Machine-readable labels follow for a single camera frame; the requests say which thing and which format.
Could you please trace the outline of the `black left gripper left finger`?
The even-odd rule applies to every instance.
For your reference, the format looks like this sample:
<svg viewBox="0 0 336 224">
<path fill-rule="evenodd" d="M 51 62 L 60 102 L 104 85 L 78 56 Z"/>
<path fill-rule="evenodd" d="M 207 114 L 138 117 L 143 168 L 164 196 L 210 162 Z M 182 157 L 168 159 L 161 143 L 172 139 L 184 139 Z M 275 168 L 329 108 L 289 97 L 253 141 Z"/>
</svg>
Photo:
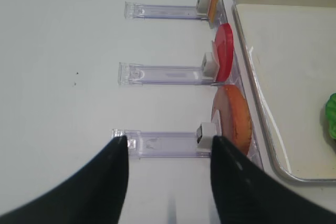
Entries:
<svg viewBox="0 0 336 224">
<path fill-rule="evenodd" d="M 88 164 L 1 223 L 118 223 L 129 180 L 126 136 L 113 138 Z"/>
</svg>

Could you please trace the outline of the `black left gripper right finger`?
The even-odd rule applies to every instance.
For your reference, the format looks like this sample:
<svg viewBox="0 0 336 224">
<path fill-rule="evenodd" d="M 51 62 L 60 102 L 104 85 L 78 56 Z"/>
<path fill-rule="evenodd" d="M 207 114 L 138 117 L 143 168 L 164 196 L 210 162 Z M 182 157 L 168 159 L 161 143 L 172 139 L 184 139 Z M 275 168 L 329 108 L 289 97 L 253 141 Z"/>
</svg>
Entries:
<svg viewBox="0 0 336 224">
<path fill-rule="evenodd" d="M 335 223 L 335 213 L 267 175 L 223 136 L 214 136 L 211 187 L 221 223 Z"/>
</svg>

